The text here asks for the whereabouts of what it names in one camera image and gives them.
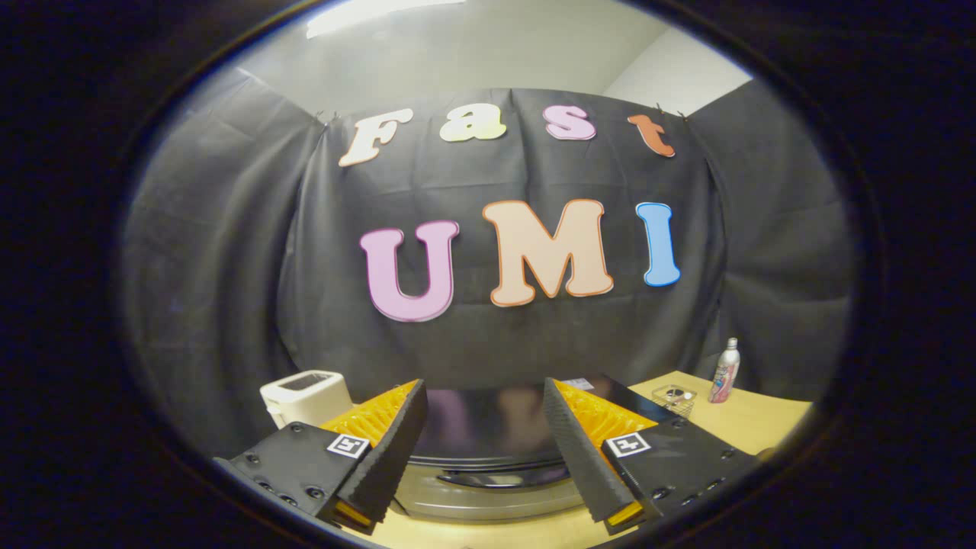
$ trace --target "spray can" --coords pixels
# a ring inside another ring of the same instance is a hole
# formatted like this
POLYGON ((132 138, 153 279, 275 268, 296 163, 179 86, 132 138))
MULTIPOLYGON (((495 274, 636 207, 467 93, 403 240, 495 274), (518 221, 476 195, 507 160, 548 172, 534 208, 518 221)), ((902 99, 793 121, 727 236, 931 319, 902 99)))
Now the spray can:
POLYGON ((716 404, 725 402, 732 392, 735 375, 739 373, 739 340, 730 337, 725 351, 718 357, 718 368, 715 369, 715 379, 709 392, 709 402, 716 404))

